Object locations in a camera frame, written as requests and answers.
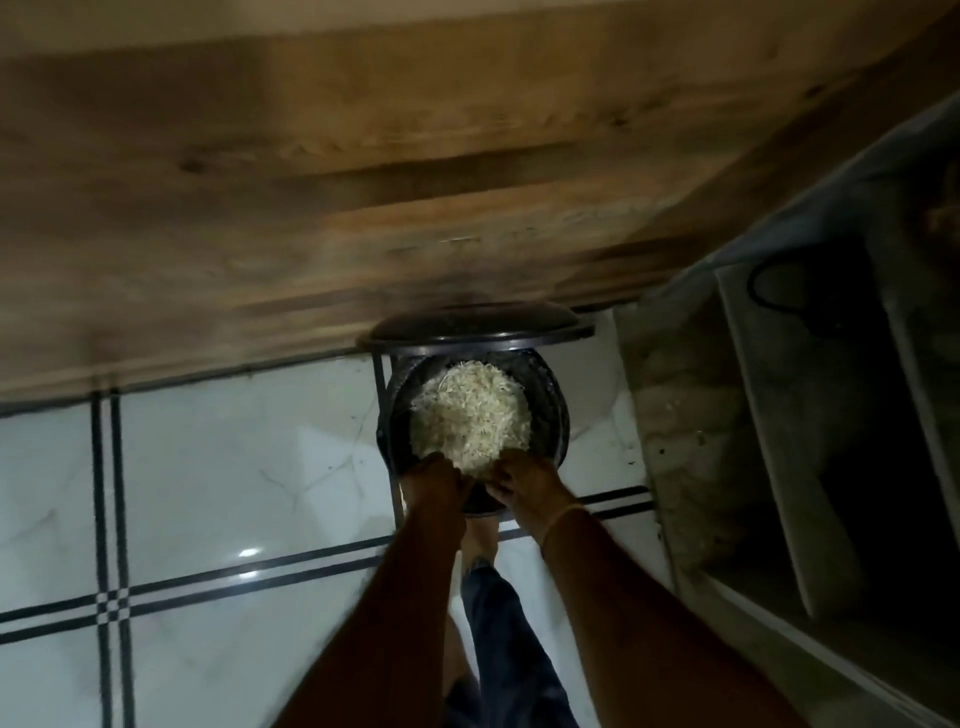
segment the rice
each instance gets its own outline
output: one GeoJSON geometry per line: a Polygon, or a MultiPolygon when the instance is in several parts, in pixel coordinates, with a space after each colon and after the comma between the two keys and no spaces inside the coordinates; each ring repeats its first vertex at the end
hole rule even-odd
{"type": "Polygon", "coordinates": [[[411,403],[417,457],[442,452],[462,473],[483,477],[504,448],[527,449],[523,387],[492,364],[465,361],[430,379],[411,403]]]}

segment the jeans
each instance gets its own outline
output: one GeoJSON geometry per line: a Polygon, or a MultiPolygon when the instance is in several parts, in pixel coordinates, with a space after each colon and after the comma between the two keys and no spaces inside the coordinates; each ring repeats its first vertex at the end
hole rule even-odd
{"type": "Polygon", "coordinates": [[[461,587],[480,685],[458,681],[444,705],[444,728],[577,728],[566,692],[514,588],[483,558],[461,587]]]}

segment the black lid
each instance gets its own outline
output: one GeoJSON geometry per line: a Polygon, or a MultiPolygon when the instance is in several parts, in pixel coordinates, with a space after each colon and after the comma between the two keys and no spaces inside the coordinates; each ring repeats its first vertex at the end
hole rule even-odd
{"type": "Polygon", "coordinates": [[[433,356],[533,349],[592,335],[593,324],[558,303],[478,303],[393,316],[361,344],[372,352],[433,356]]]}

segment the foot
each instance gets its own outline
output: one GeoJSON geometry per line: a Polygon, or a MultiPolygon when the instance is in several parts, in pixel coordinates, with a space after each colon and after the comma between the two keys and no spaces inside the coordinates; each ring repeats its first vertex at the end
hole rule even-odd
{"type": "Polygon", "coordinates": [[[460,549],[464,552],[463,573],[467,573],[478,556],[483,556],[492,564],[499,544],[500,521],[496,516],[467,519],[467,531],[460,543],[460,549]]]}

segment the leg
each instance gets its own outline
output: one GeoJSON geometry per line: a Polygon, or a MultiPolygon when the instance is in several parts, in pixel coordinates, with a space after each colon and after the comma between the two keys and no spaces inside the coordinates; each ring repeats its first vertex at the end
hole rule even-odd
{"type": "Polygon", "coordinates": [[[443,728],[482,728],[480,686],[470,673],[460,632],[450,615],[444,630],[443,728]]]}
{"type": "Polygon", "coordinates": [[[461,593],[480,668],[489,728],[576,728],[566,692],[520,600],[493,568],[498,540],[494,519],[468,519],[462,544],[461,593]]]}

